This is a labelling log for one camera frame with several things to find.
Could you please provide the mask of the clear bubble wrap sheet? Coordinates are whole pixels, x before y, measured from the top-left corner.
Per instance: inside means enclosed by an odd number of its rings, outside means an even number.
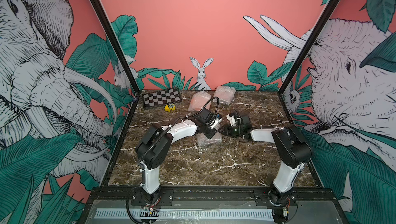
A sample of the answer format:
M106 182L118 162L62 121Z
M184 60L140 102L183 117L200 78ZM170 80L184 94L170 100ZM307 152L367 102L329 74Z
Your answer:
M197 144L201 148L223 142L223 137L219 132L216 132L211 139L207 138L204 134L197 134L196 138Z

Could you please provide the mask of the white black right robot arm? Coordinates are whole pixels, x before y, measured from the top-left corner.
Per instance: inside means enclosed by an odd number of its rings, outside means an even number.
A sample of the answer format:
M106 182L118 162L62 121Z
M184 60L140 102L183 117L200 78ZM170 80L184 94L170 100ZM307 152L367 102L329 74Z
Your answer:
M285 127L253 127L249 116L241 116L237 111L226 116L229 124L221 127L223 135L246 141L269 142L275 144L281 165L272 182L277 193L287 193L305 163L312 156L312 150L301 131L293 124Z

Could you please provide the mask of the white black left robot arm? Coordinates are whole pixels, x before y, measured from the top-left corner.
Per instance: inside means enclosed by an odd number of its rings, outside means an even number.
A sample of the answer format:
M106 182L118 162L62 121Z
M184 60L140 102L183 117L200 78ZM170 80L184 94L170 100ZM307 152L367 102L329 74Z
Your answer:
M197 134L211 139L217 133L216 125L221 121L221 114L203 108L191 116L177 118L168 126L152 125L135 148L137 165L142 173L142 189L149 195L159 190L159 167L173 143Z

